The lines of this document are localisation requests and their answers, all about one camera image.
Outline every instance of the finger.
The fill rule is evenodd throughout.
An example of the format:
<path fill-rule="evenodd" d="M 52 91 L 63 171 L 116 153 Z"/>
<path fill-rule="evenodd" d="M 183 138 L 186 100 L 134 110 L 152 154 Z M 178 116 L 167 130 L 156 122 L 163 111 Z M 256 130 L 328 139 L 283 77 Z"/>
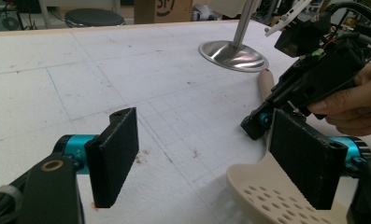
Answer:
<path fill-rule="evenodd" d="M 314 114 L 333 115 L 364 106 L 371 106 L 371 81 L 359 87 L 337 91 L 324 100 L 311 104 L 308 109 Z"/>
<path fill-rule="evenodd" d="M 360 116 L 357 119 L 333 119 L 331 117 L 325 118 L 325 120 L 332 125 L 335 125 L 338 128 L 345 129 L 360 129 L 371 126 L 371 113 Z"/>
<path fill-rule="evenodd" d="M 365 67 L 357 75 L 363 83 L 371 80 L 371 63 L 365 65 Z"/>
<path fill-rule="evenodd" d="M 367 136 L 371 134 L 371 126 L 362 129 L 336 128 L 340 133 L 350 136 Z"/>
<path fill-rule="evenodd" d="M 361 116 L 371 113 L 371 107 L 360 107 L 352 110 L 347 110 L 339 114 L 329 115 L 328 117 L 331 119 L 342 119 L 342 120 L 349 120 L 349 119 L 357 119 Z"/>
<path fill-rule="evenodd" d="M 328 115 L 327 118 L 330 119 L 338 119 L 338 120 L 349 120 L 349 119 L 357 119 L 363 114 L 360 114 L 358 112 L 358 109 L 352 109 L 352 110 L 347 110 L 339 114 L 333 114 L 333 115 Z"/>

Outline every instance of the black stool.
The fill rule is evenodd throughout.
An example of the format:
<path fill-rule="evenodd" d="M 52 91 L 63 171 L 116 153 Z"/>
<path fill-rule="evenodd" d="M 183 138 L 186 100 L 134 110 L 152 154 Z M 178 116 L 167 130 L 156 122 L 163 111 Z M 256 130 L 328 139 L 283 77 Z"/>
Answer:
<path fill-rule="evenodd" d="M 71 28 L 124 25 L 122 16 L 111 11 L 96 8 L 79 8 L 68 11 L 65 13 L 64 19 L 66 25 Z"/>

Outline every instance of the table surface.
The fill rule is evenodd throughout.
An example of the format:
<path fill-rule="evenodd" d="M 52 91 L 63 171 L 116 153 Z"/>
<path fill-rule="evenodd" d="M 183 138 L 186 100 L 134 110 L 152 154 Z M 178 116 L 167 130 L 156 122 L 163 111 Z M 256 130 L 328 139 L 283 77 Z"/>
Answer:
<path fill-rule="evenodd" d="M 258 74 L 219 67 L 198 52 L 203 42 L 232 40 L 236 26 L 0 33 L 0 186 L 48 156 L 61 136 L 99 134 L 109 114 L 135 106 L 140 151 L 117 202 L 93 209 L 89 177 L 78 177 L 86 222 L 250 223 L 232 201 L 225 172 L 264 154 L 264 142 L 239 127 L 262 101 Z M 274 49 L 277 38 L 251 22 L 243 42 L 268 59 L 275 80 L 294 61 Z M 337 134 L 325 121 L 310 123 Z M 343 183 L 339 192 L 354 189 L 354 180 Z"/>

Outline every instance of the cable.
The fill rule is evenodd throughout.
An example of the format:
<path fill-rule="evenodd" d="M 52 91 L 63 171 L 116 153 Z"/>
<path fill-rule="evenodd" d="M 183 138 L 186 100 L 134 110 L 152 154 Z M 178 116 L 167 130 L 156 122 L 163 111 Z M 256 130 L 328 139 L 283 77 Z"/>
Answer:
<path fill-rule="evenodd" d="M 12 183 L 11 186 L 17 188 L 19 191 L 23 192 L 25 183 L 27 180 L 27 173 L 21 175 Z M 0 193 L 0 217 L 6 214 L 10 214 L 15 211 L 15 201 L 11 196 L 4 193 Z"/>
<path fill-rule="evenodd" d="M 9 5 L 8 2 L 6 2 L 5 6 L 2 8 L 1 12 L 0 12 L 0 19 L 1 19 L 1 16 L 2 16 L 2 13 L 5 11 L 6 12 L 6 16 L 7 16 L 7 6 Z"/>
<path fill-rule="evenodd" d="M 362 14 L 369 21 L 371 21 L 371 9 L 369 7 L 366 7 L 362 4 L 360 4 L 360 3 L 346 2 L 346 3 L 332 4 L 328 8 L 326 8 L 324 11 L 327 11 L 327 12 L 330 12 L 331 14 L 334 14 L 340 8 L 344 8 L 344 7 L 349 8 L 351 10 L 354 10 L 354 11 Z"/>
<path fill-rule="evenodd" d="M 23 30 L 37 30 L 37 27 L 36 27 L 36 21 L 33 21 L 32 18 L 31 18 L 31 8 L 28 7 L 28 13 L 21 13 L 21 18 L 23 19 L 23 21 L 27 22 L 27 26 L 25 26 L 23 28 Z"/>

